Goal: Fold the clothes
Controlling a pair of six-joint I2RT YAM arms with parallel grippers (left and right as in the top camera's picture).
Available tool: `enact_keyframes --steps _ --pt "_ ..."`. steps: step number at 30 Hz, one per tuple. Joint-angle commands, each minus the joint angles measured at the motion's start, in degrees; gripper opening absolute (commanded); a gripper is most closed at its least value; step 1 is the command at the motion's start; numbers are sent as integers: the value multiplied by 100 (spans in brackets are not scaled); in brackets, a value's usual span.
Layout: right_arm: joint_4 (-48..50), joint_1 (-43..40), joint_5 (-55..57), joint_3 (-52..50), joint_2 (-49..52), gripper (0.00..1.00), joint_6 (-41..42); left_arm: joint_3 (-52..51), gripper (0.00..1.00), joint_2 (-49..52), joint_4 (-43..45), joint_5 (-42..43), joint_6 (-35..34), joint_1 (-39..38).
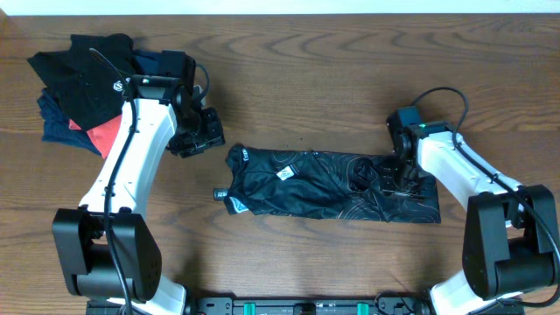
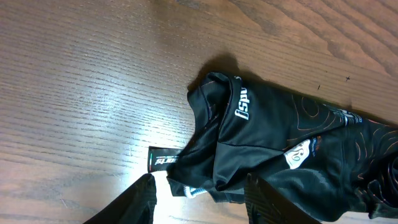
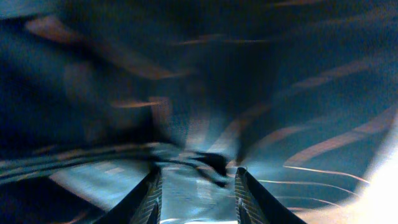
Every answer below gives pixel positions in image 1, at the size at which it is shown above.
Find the black printed cycling jersey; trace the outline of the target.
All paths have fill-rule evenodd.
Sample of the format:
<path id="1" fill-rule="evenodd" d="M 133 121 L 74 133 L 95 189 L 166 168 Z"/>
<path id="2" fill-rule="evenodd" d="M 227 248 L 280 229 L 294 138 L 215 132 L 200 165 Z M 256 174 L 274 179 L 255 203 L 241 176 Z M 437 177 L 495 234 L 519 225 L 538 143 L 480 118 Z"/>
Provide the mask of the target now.
<path id="1" fill-rule="evenodd" d="M 331 151 L 265 150 L 233 146 L 228 188 L 213 197 L 230 214 L 324 220 L 435 223 L 441 221 L 436 180 L 424 181 L 427 199 L 385 196 L 376 170 L 380 156 Z"/>

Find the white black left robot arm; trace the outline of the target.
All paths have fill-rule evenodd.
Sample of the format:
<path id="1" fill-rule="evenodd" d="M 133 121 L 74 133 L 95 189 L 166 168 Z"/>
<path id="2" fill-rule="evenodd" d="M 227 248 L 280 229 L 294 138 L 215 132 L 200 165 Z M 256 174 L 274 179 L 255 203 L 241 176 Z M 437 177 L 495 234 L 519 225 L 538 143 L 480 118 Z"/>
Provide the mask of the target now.
<path id="1" fill-rule="evenodd" d="M 57 211 L 52 234 L 66 289 L 115 314 L 188 314 L 186 288 L 164 276 L 147 223 L 163 154 L 181 158 L 223 145 L 208 89 L 178 77 L 135 75 L 101 171 L 78 208 Z"/>

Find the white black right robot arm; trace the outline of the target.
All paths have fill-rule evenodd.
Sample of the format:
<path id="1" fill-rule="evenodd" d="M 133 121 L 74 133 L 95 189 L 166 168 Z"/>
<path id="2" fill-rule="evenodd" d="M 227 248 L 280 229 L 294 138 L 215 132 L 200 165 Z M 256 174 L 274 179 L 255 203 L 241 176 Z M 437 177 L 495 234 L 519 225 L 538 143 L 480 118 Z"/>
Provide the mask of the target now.
<path id="1" fill-rule="evenodd" d="M 415 314 L 522 314 L 559 299 L 527 303 L 523 293 L 559 285 L 559 231 L 552 192 L 525 186 L 474 152 L 448 122 L 424 123 L 392 116 L 387 121 L 397 167 L 390 197 L 418 211 L 434 195 L 423 183 L 436 179 L 466 210 L 462 269 L 414 304 Z"/>

